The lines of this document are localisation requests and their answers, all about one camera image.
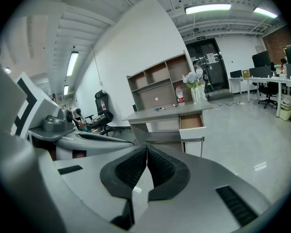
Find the plastic bottle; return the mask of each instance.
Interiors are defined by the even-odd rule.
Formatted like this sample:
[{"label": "plastic bottle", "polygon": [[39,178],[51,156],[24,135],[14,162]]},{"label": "plastic bottle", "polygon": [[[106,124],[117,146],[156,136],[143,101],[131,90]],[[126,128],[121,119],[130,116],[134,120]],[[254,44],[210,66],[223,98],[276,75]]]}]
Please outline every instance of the plastic bottle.
[{"label": "plastic bottle", "polygon": [[105,106],[105,102],[103,100],[100,100],[100,103],[101,103],[101,107],[102,107],[102,110],[106,110],[106,106]]},{"label": "plastic bottle", "polygon": [[185,102],[184,102],[183,93],[182,93],[182,90],[180,89],[179,84],[177,84],[176,86],[176,95],[177,95],[177,101],[178,101],[179,106],[183,106]]}]

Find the office chair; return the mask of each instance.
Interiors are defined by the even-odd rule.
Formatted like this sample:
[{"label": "office chair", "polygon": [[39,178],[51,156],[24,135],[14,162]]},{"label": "office chair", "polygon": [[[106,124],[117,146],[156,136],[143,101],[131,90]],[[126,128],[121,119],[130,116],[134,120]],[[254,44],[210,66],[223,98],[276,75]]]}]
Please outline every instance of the office chair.
[{"label": "office chair", "polygon": [[277,108],[277,106],[278,106],[277,102],[271,100],[271,97],[275,97],[274,95],[276,95],[278,93],[278,84],[277,83],[269,82],[269,83],[267,83],[267,87],[265,87],[265,86],[259,87],[259,92],[266,94],[267,99],[258,101],[258,104],[260,104],[261,102],[266,102],[266,104],[264,105],[264,109],[266,109],[266,107],[269,103],[275,105]]},{"label": "office chair", "polygon": [[[94,119],[94,115],[90,115],[85,118],[89,118],[91,120],[91,123],[87,124],[89,129],[100,128],[99,134],[106,134],[106,136],[108,136],[108,132],[111,131],[119,130],[121,132],[121,130],[130,129],[130,127],[110,127],[107,125],[113,120],[113,114],[109,111],[109,96],[107,93],[103,93],[102,90],[100,90],[95,94],[95,99],[98,116]],[[101,106],[101,101],[103,101],[105,104],[105,110],[103,110]]]}]

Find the glass door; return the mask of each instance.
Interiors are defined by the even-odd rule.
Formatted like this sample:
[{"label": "glass door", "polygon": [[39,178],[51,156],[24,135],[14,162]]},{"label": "glass door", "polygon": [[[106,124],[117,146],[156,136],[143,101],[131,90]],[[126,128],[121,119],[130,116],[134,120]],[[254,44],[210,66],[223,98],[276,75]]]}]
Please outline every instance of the glass door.
[{"label": "glass door", "polygon": [[197,60],[208,75],[211,85],[207,85],[205,93],[229,89],[224,62],[214,39],[194,42],[187,45],[192,60]]}]

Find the white cabinet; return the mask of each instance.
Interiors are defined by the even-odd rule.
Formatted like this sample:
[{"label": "white cabinet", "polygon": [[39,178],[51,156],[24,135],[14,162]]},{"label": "white cabinet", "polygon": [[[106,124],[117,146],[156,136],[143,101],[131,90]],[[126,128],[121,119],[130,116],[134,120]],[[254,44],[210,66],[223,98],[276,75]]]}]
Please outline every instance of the white cabinet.
[{"label": "white cabinet", "polygon": [[179,116],[179,132],[186,153],[202,156],[205,131],[202,113]]}]

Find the cardboard box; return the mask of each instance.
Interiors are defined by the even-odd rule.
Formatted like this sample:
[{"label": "cardboard box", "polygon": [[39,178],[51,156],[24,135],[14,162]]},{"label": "cardboard box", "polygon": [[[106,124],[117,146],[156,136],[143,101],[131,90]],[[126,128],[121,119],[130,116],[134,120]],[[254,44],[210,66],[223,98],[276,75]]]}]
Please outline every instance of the cardboard box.
[{"label": "cardboard box", "polygon": [[244,79],[249,79],[250,78],[250,71],[249,70],[243,70],[242,71],[242,77]]}]

